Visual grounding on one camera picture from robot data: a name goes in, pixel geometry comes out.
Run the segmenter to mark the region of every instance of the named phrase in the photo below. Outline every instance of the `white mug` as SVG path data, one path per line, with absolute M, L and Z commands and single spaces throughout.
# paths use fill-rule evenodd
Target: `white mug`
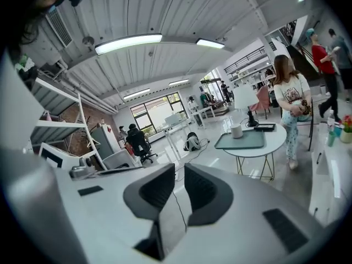
M 232 125 L 227 131 L 231 131 L 232 138 L 237 139 L 243 136 L 241 124 Z

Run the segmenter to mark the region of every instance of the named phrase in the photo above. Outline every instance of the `brick wall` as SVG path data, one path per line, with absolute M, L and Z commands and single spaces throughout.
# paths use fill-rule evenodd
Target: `brick wall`
M 90 117 L 88 121 L 89 130 L 91 130 L 97 123 L 100 123 L 103 118 L 105 124 L 108 124 L 111 126 L 111 129 L 114 132 L 115 137 L 117 138 L 119 132 L 111 115 L 105 114 L 84 103 L 82 104 L 82 106 L 83 106 L 83 112 L 84 112 L 86 121 L 88 120 L 88 117 Z M 74 104 L 66 111 L 64 111 L 60 117 L 61 117 L 61 120 L 66 120 L 66 122 L 75 122 L 78 113 L 79 113 L 79 106 L 78 104 Z M 71 145 L 70 145 L 70 152 L 72 154 L 76 156 L 82 156 L 85 153 L 90 151 L 87 148 L 88 141 L 85 139 L 84 136 L 85 136 L 85 132 L 83 131 L 77 131 L 73 134 Z

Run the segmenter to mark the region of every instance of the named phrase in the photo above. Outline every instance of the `bottle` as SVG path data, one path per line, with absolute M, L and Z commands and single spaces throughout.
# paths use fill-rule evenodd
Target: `bottle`
M 334 131 L 335 128 L 335 116 L 334 116 L 334 110 L 330 109 L 330 115 L 328 117 L 328 134 L 330 131 Z

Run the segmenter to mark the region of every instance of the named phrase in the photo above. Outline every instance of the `white floor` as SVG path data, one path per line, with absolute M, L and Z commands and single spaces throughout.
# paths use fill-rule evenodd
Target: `white floor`
M 317 104 L 323 99 L 314 97 L 315 103 L 315 123 L 318 124 L 321 119 L 317 113 Z M 280 122 L 280 110 L 279 108 L 271 108 L 271 113 L 268 114 L 267 121 L 279 123 Z M 352 113 L 352 105 L 346 104 L 343 101 L 339 101 L 339 116 L 342 118 L 345 114 Z M 199 139 L 203 139 L 204 147 L 201 151 L 186 152 L 183 151 L 184 145 L 184 133 L 178 131 L 173 134 L 173 141 L 177 145 L 181 159 L 176 159 L 168 141 L 166 138 L 162 138 L 152 144 L 152 152 L 157 153 L 158 157 L 153 157 L 154 163 L 175 163 L 175 168 L 178 172 L 178 177 L 175 182 L 174 193 L 177 197 L 177 201 L 180 204 L 182 214 L 185 222 L 187 223 L 188 217 L 191 214 L 191 207 L 188 195 L 184 189 L 184 169 L 183 165 L 186 162 L 197 163 L 205 166 L 218 168 L 224 171 L 229 171 L 237 175 L 237 167 L 235 157 L 225 153 L 222 150 L 214 148 L 215 143 L 222 133 L 233 123 L 240 123 L 247 115 L 241 111 L 234 111 L 223 115 L 222 117 L 206 119 L 206 129 L 198 129 L 196 124 L 190 126 L 191 130 L 194 131 Z M 258 112 L 255 117 L 259 122 L 265 121 L 264 112 Z M 275 180 L 269 182 L 269 180 L 262 179 L 263 183 L 268 183 L 270 186 L 281 191 L 287 197 L 296 201 L 299 205 L 308 210 L 311 195 L 312 185 L 312 165 L 311 165 L 311 152 L 308 152 L 309 146 L 309 123 L 299 127 L 299 146 L 298 146 L 298 160 L 299 167 L 295 171 L 291 171 L 287 165 L 287 158 L 285 155 L 286 146 L 285 144 L 274 153 L 275 163 Z M 315 143 L 316 132 L 313 133 L 312 148 L 313 150 Z M 258 175 L 264 164 L 264 157 L 246 159 L 243 164 L 243 171 L 246 175 Z M 149 161 L 144 163 L 144 166 L 151 165 Z M 264 175 L 268 175 L 269 170 L 266 167 Z M 177 244 L 177 242 L 185 234 L 185 225 L 182 220 L 182 215 L 179 211 L 178 205 L 175 203 L 175 196 L 171 195 L 170 201 L 167 202 L 165 208 L 160 216 L 161 222 L 164 223 L 162 226 L 162 235 L 167 235 L 167 239 L 164 239 L 164 250 L 168 252 Z

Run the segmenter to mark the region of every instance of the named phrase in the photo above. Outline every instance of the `man in red shirt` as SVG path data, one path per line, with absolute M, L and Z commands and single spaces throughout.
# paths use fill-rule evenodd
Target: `man in red shirt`
M 340 118 L 337 115 L 337 80 L 335 76 L 335 70 L 332 66 L 331 60 L 332 57 L 326 53 L 326 50 L 323 46 L 318 43 L 318 36 L 314 32 L 314 29 L 308 29 L 306 32 L 306 37 L 308 40 L 312 41 L 312 54 L 314 64 L 321 71 L 322 76 L 324 77 L 326 86 L 331 96 L 324 103 L 319 105 L 319 114 L 323 118 L 324 113 L 331 107 L 334 110 L 335 121 L 340 121 Z

